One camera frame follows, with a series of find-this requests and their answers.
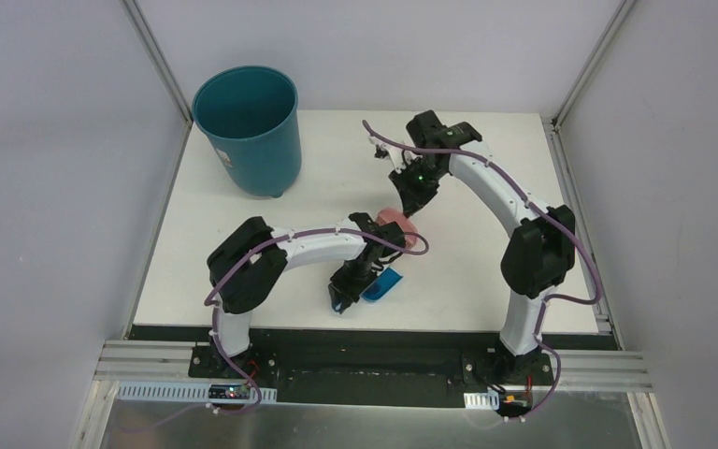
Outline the blue plastic dustpan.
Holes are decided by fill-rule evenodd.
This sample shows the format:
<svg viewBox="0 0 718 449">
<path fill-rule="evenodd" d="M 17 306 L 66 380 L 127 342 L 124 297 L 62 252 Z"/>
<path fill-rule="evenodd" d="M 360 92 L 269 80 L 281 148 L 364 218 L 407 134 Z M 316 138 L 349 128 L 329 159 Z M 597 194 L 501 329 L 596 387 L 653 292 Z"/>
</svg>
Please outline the blue plastic dustpan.
<svg viewBox="0 0 718 449">
<path fill-rule="evenodd" d="M 380 273 L 370 270 L 365 274 L 351 274 L 341 268 L 328 284 L 331 308 L 342 314 L 360 300 L 378 302 L 402 280 L 403 276 L 393 268 L 385 268 Z"/>
</svg>

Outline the pink hand brush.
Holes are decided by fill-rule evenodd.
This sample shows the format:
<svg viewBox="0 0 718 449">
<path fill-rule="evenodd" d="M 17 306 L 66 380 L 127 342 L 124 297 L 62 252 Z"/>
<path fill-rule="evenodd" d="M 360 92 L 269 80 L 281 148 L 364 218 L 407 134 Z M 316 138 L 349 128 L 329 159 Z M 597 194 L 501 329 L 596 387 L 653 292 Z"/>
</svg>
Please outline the pink hand brush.
<svg viewBox="0 0 718 449">
<path fill-rule="evenodd" d="M 414 223 L 407 218 L 403 212 L 393 208 L 384 208 L 380 210 L 376 217 L 376 222 L 379 225 L 387 225 L 389 223 L 395 223 L 404 233 L 405 248 L 411 250 L 417 244 L 418 230 Z"/>
</svg>

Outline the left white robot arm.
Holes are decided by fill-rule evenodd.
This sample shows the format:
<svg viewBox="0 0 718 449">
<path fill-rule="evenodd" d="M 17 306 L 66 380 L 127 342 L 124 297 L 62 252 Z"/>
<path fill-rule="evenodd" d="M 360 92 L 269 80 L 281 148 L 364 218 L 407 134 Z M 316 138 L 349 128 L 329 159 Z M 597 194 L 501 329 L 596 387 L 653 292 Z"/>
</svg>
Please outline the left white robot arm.
<svg viewBox="0 0 718 449">
<path fill-rule="evenodd" d="M 246 370 L 251 314 L 283 273 L 340 262 L 327 292 L 332 310 L 343 313 L 379 278 L 383 259 L 410 252 L 408 236 L 400 224 L 379 224 L 365 212 L 298 231 L 273 227 L 260 216 L 247 219 L 207 259 L 212 290 L 205 304 L 213 309 L 214 369 L 230 379 Z"/>
</svg>

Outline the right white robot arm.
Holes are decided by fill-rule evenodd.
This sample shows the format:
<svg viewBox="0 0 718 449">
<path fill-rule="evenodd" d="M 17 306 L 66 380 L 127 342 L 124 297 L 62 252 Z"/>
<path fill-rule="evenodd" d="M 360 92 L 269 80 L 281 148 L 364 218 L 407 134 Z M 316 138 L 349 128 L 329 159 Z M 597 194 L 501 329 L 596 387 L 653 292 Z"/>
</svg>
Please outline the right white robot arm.
<svg viewBox="0 0 718 449">
<path fill-rule="evenodd" d="M 389 175 L 404 215 L 423 209 L 438 193 L 441 179 L 452 175 L 493 213 L 509 237 L 500 269 L 510 300 L 490 368 L 501 381 L 517 383 L 541 353 L 536 341 L 540 304 L 575 265 L 575 215 L 566 205 L 554 208 L 532 200 L 511 175 L 480 154 L 486 146 L 471 124 L 447 126 L 428 110 L 416 114 L 406 130 L 413 146 L 392 147 Z"/>
</svg>

